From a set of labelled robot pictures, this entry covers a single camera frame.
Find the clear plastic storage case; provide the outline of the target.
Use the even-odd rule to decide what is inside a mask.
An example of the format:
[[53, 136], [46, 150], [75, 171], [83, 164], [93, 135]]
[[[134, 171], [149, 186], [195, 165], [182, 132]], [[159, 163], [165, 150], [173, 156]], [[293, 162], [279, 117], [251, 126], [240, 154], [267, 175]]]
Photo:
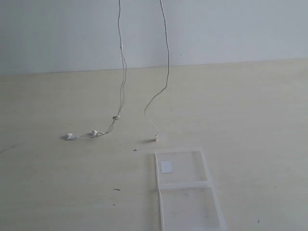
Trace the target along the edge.
[[201, 148], [155, 151], [163, 231], [226, 231], [227, 225]]

